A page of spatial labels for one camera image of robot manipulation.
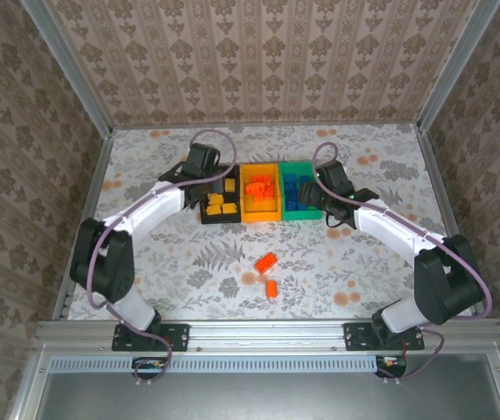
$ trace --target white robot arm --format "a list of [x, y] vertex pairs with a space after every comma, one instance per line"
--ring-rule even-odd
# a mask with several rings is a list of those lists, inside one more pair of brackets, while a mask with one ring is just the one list
[[300, 202], [324, 210], [327, 218], [333, 216], [352, 228], [376, 237], [414, 268], [413, 296], [400, 299], [372, 316], [372, 331], [380, 343], [400, 340], [400, 333], [428, 322], [440, 325], [482, 300], [482, 290], [477, 281], [426, 236], [430, 235], [476, 269], [475, 257], [466, 238], [459, 234], [446, 238], [408, 220], [406, 224], [409, 227], [398, 223], [396, 219], [405, 221], [405, 218], [395, 212], [390, 213], [390, 208], [372, 191], [366, 188], [355, 191], [342, 164], [336, 160], [318, 166], [316, 171], [329, 191], [364, 206], [335, 199], [313, 182], [301, 187]]
[[[106, 299], [111, 312], [140, 331], [158, 335], [161, 317], [134, 287], [134, 251], [167, 217], [185, 207], [194, 207], [209, 192], [211, 183], [204, 183], [204, 179], [213, 175], [219, 156], [218, 150], [193, 143], [187, 161], [180, 162], [163, 174], [151, 190], [135, 203], [105, 220], [86, 219], [79, 228], [71, 278], [87, 289], [88, 268], [95, 245], [102, 233], [113, 226], [95, 256], [92, 291]], [[203, 183], [187, 185], [197, 179]]]

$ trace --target black mounting bracket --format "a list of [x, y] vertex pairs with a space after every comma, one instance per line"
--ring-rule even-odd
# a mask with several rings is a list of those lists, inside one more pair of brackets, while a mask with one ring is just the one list
[[343, 324], [343, 337], [348, 352], [403, 350], [404, 343], [408, 351], [425, 349], [423, 334], [418, 327], [393, 334], [391, 339], [382, 343], [370, 322], [348, 322]]
[[[158, 336], [170, 343], [174, 352], [186, 352], [189, 324], [160, 324]], [[114, 352], [165, 352], [162, 343], [138, 335], [123, 324], [116, 325], [111, 349]]]

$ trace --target patterned tablecloth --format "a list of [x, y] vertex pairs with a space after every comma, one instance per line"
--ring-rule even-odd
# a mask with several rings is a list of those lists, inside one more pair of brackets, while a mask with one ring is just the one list
[[[285, 126], [224, 129], [238, 162], [309, 160], [329, 140], [357, 188], [368, 187], [424, 228], [444, 233], [419, 144], [411, 125]], [[127, 130], [115, 143], [96, 217], [125, 208], [158, 175], [185, 158], [197, 129]], [[222, 151], [224, 140], [205, 135]], [[322, 162], [328, 151], [320, 155]], [[273, 252], [277, 265], [258, 276], [256, 260]], [[164, 319], [332, 319], [369, 317], [412, 293], [412, 267], [367, 234], [324, 220], [201, 225], [199, 210], [165, 221], [135, 250], [136, 286]], [[278, 282], [265, 298], [264, 281]], [[110, 319], [93, 311], [77, 287], [70, 319]]]

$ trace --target yellow lego brick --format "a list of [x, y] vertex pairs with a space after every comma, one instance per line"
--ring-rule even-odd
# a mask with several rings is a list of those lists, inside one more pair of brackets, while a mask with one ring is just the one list
[[236, 203], [225, 203], [222, 205], [222, 214], [236, 214]]
[[236, 191], [236, 180], [232, 178], [224, 179], [224, 191], [226, 193], [233, 193]]
[[222, 194], [209, 194], [208, 195], [208, 204], [210, 206], [214, 205], [220, 205], [224, 202], [224, 197], [222, 197]]
[[218, 204], [207, 207], [208, 216], [216, 216], [217, 214], [222, 214], [221, 206]]

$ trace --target patterned wallpaper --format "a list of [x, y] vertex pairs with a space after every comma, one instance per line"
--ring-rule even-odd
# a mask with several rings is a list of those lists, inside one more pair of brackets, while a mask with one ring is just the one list
[[429, 136], [500, 317], [500, 8]]
[[475, 0], [47, 0], [114, 126], [413, 121]]
[[51, 317], [100, 145], [30, 17], [0, 0], [0, 418]]

